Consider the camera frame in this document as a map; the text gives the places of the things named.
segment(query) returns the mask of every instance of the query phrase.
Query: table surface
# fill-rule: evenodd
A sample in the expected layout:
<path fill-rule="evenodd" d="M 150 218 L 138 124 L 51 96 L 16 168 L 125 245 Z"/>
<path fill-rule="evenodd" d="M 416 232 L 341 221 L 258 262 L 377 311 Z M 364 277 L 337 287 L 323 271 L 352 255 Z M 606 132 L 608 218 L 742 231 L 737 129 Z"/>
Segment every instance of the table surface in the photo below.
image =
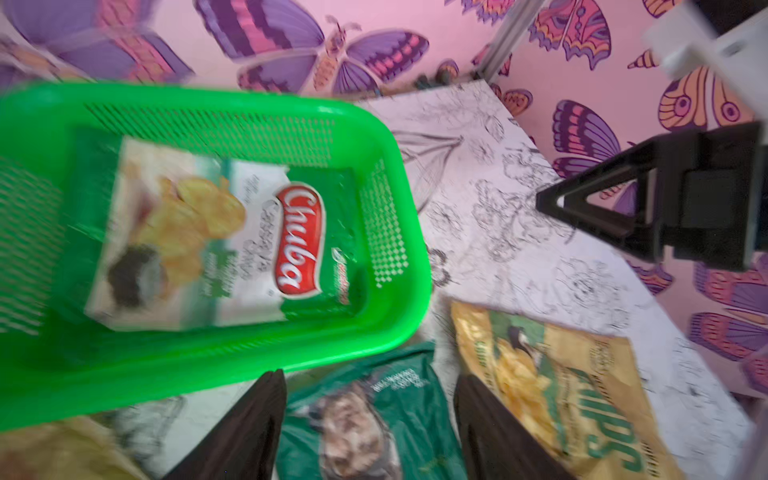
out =
<path fill-rule="evenodd" d="M 435 291 L 415 339 L 435 340 L 449 401 L 459 373 L 449 299 L 629 337 L 662 438 L 690 480 L 726 478 L 751 422 L 610 247 L 534 209 L 559 180 L 485 82 L 358 103 L 397 138 Z M 116 411 L 126 449 L 160 478 L 250 386 Z"/>

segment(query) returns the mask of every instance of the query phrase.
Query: butterfly wallpaper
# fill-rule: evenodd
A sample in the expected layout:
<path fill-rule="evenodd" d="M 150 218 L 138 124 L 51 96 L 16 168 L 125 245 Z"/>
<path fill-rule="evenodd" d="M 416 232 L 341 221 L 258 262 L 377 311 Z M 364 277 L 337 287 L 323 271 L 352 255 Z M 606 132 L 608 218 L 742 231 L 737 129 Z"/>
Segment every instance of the butterfly wallpaper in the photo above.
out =
<path fill-rule="evenodd" d="M 712 68 L 678 79 L 659 68 L 643 35 L 680 1 L 551 0 L 511 52 L 508 77 L 505 69 L 491 87 L 510 111 L 526 104 L 514 119 L 560 177 L 654 135 L 754 119 Z M 589 201 L 631 215 L 636 192 L 629 182 Z M 626 260 L 728 389 L 768 398 L 768 255 L 739 274 L 671 250 L 658 265 Z"/>
<path fill-rule="evenodd" d="M 530 42 L 546 51 L 562 45 L 565 60 L 585 56 L 590 70 L 611 56 L 611 31 L 594 0 L 552 0 L 528 28 Z"/>
<path fill-rule="evenodd" d="M 512 5 L 461 3 L 476 15 L 432 0 L 4 0 L 0 94 L 72 80 L 395 91 L 433 77 L 447 58 L 452 77 L 471 71 Z"/>

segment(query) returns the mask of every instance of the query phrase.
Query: potato chip image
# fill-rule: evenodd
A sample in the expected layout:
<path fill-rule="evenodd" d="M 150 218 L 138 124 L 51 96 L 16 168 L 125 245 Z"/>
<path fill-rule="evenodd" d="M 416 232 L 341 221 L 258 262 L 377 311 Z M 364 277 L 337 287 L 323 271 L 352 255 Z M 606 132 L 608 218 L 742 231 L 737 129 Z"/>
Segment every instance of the potato chip image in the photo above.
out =
<path fill-rule="evenodd" d="M 245 207 L 229 192 L 229 181 L 221 177 L 221 187 L 202 177 L 180 180 L 181 200 L 205 218 L 210 238 L 227 238 L 245 224 Z"/>
<path fill-rule="evenodd" d="M 168 257 L 161 261 L 168 283 L 172 286 L 181 286 L 200 278 L 203 273 L 203 261 L 200 252 L 195 252 L 182 257 Z"/>
<path fill-rule="evenodd" d="M 173 184 L 161 179 L 163 200 L 147 217 L 133 243 L 156 247 L 161 257 L 183 257 L 200 252 L 208 241 L 205 218 L 179 200 Z"/>
<path fill-rule="evenodd" d="M 499 339 L 496 381 L 502 401 L 515 418 L 533 435 L 550 455 L 558 456 L 558 430 L 549 415 L 544 391 L 550 381 L 539 376 L 531 357 Z"/>

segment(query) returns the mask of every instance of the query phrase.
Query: green plastic basket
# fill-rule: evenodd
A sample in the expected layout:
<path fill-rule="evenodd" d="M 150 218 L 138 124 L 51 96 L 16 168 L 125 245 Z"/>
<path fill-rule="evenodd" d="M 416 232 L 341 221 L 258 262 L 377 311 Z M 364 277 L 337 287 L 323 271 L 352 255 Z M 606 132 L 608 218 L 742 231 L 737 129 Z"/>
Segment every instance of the green plastic basket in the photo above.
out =
<path fill-rule="evenodd" d="M 48 307 L 87 125 L 201 154 L 351 167 L 369 258 L 366 303 L 319 316 L 185 333 L 116 333 Z M 0 99 L 0 430 L 380 353 L 418 328 L 429 261 L 394 137 L 350 104 L 125 84 L 45 84 Z M 62 352 L 77 350 L 71 360 Z"/>

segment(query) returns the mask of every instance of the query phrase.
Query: black plastic bracket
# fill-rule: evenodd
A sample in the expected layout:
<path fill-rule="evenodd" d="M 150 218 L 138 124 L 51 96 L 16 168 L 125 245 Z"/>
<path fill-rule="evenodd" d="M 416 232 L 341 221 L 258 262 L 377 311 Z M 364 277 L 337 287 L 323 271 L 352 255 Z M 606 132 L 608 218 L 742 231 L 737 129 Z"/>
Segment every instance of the black plastic bracket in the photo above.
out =
<path fill-rule="evenodd" d="M 766 242 L 761 139 L 760 122 L 659 135 L 544 189 L 536 208 L 647 262 L 670 245 L 676 258 L 744 271 Z M 629 180 L 637 181 L 634 215 L 588 202 Z"/>
<path fill-rule="evenodd" d="M 269 480 L 285 416 L 283 370 L 263 374 L 163 480 Z"/>

